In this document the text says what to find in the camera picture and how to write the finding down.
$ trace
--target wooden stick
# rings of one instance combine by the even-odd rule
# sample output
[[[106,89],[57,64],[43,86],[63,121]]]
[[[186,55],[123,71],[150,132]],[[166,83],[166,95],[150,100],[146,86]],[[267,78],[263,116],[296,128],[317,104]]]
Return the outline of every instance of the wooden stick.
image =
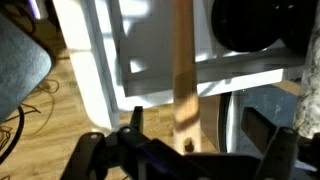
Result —
[[[199,99],[194,61],[193,0],[174,2],[174,148],[201,151]]]

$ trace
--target wooden plank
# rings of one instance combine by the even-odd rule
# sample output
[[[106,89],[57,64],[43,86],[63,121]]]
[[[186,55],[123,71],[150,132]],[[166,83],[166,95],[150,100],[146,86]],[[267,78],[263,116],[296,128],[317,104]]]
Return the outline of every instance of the wooden plank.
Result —
[[[300,84],[294,83],[292,81],[284,80],[279,83],[273,84],[273,86],[276,86],[284,91],[287,91],[288,93],[291,93],[295,96],[299,96],[302,92],[302,87]]]
[[[173,3],[174,148],[181,154],[200,152],[201,128],[194,62],[193,0],[174,0]]]

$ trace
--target wooden board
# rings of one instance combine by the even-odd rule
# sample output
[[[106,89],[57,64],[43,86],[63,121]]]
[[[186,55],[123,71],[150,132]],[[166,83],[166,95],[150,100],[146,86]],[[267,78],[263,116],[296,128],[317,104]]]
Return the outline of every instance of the wooden board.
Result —
[[[180,154],[201,152],[199,99],[193,30],[193,0],[174,3],[174,149]]]

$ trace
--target wooden floor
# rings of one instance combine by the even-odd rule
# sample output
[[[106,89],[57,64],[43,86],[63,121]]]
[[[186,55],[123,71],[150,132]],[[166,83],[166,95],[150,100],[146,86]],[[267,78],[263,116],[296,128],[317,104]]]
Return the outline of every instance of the wooden floor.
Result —
[[[18,21],[23,24],[25,19],[21,18]],[[26,115],[25,128],[20,141],[0,166],[0,179],[6,176],[13,180],[59,179],[79,137],[91,131],[90,120],[85,112],[61,32],[56,31],[47,22],[39,22],[37,27],[39,28],[36,36],[50,48],[56,58],[55,67],[47,80],[41,84],[41,87],[54,90],[57,85],[50,80],[56,80],[59,82],[60,88],[54,94],[37,89],[24,101],[24,103],[36,107],[41,111],[41,114]],[[210,108],[215,109],[212,106],[218,106],[216,98],[202,99],[201,102],[205,105],[201,108],[210,105]],[[203,116],[214,118],[217,114],[213,112],[212,114],[203,114]],[[130,117],[130,112],[122,113],[120,122],[127,123]],[[17,120],[13,120],[1,126],[11,127],[13,136],[17,122]],[[202,126],[208,136],[211,136],[208,133],[208,130],[212,128],[210,126],[212,126],[210,123]],[[144,134],[146,136],[158,138],[172,146],[172,130],[172,105],[158,106],[144,111]],[[204,134],[202,134],[202,148],[205,152],[216,152]],[[114,180],[123,178],[125,178],[125,174],[119,168],[109,171],[107,177],[107,179]]]

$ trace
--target wire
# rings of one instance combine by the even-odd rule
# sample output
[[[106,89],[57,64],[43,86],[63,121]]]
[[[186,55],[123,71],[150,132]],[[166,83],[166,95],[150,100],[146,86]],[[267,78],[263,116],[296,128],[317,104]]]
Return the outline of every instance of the wire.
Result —
[[[18,107],[18,111],[19,111],[19,115],[20,115],[20,121],[19,121],[19,125],[17,128],[17,132],[16,135],[13,137],[12,142],[10,143],[10,145],[8,146],[8,148],[4,151],[4,153],[0,156],[0,165],[7,159],[7,157],[10,155],[10,153],[12,152],[12,150],[14,149],[14,147],[17,145],[20,136],[22,134],[22,130],[24,127],[24,113],[23,113],[23,109],[21,108],[21,106]]]
[[[35,108],[34,106],[31,106],[31,105],[28,105],[28,104],[24,104],[24,103],[22,103],[21,105],[23,105],[23,106],[26,106],[26,107],[29,107],[29,108],[32,108],[32,109],[33,109],[33,110],[31,110],[31,111],[27,111],[27,112],[25,112],[25,113],[24,113],[24,115],[26,115],[26,114],[30,114],[30,113],[34,113],[34,112],[37,112],[37,113],[41,114],[41,112],[40,112],[37,108]],[[20,115],[13,116],[13,117],[11,117],[11,118],[9,118],[9,119],[6,119],[4,122],[12,121],[12,120],[14,120],[14,119],[18,118],[19,116],[20,116]]]
[[[2,149],[7,145],[8,141],[10,140],[11,134],[10,134],[10,130],[9,131],[3,131],[6,138],[1,142],[0,144],[0,151],[2,151]]]

